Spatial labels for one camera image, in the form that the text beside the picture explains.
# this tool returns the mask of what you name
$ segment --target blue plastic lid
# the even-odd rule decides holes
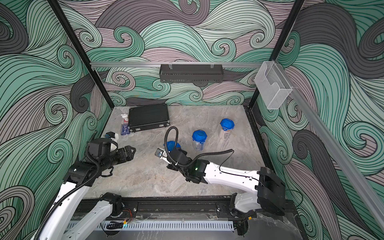
[[[221,120],[220,125],[224,131],[231,130],[235,127],[235,123],[228,118],[224,118],[223,120]]]
[[[172,151],[174,147],[175,147],[175,141],[168,141],[167,142],[168,151]]]
[[[204,143],[207,140],[207,134],[203,130],[194,131],[192,139],[199,143]]]

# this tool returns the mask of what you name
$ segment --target spray bottle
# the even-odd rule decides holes
[[[129,127],[128,127],[128,114],[124,113],[121,115],[122,121],[121,121],[121,135],[128,135],[130,134],[129,132]]]

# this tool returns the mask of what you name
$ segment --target mural wall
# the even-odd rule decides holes
[[[293,0],[59,0],[91,61],[262,62]],[[321,2],[312,0],[307,5]],[[159,68],[99,68],[117,106],[248,104],[258,69],[223,83],[161,83]]]
[[[384,200],[384,1],[306,6],[278,61]],[[384,239],[294,99],[257,123],[310,239]]]
[[[1,239],[31,238],[110,111],[47,1],[1,1]]]

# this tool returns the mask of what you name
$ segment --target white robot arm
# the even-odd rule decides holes
[[[60,187],[54,204],[31,240],[83,240],[106,217],[121,215],[123,210],[121,196],[107,192],[100,197],[100,201],[91,212],[64,234],[73,213],[94,180],[99,176],[111,176],[114,165],[131,161],[136,152],[136,149],[131,146],[118,149],[114,141],[118,135],[113,132],[107,133],[106,138],[93,140],[93,136],[87,147],[88,157],[91,155],[94,162],[99,164],[99,171],[96,165],[88,161],[76,161],[72,164],[64,177],[64,183]],[[110,169],[110,174],[101,175],[101,172],[106,169]]]
[[[173,159],[177,159],[176,163],[169,159],[164,149],[158,148],[155,153],[168,163],[168,169],[181,172],[188,182],[223,184],[244,190],[246,193],[235,197],[236,210],[247,213],[254,209],[264,209],[276,215],[284,215],[285,184],[272,170],[266,167],[260,171],[239,170],[221,167],[199,158],[192,160],[181,148],[175,148],[170,154]]]

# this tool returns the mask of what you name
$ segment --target marble table surface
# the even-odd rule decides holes
[[[120,133],[121,114],[128,113],[130,107],[115,107],[104,129],[106,132]],[[179,129],[178,143],[194,158],[202,152],[217,152],[234,149],[235,152],[223,166],[242,170],[259,170],[264,166],[259,148],[253,136],[243,106],[169,106],[171,126]],[[227,141],[219,138],[220,121],[229,118],[235,128]],[[207,141],[202,152],[194,150],[192,133],[204,130]],[[112,192],[122,197],[160,197],[230,195],[242,190],[220,184],[195,184],[186,182],[181,173],[167,169],[167,163],[154,155],[156,149],[164,148],[164,135],[167,128],[157,128],[120,136],[119,147],[131,145],[137,149],[132,161],[116,165],[111,177],[99,177],[84,198],[99,197]],[[168,141],[175,139],[172,130]],[[202,159],[221,164],[227,155],[204,156]]]

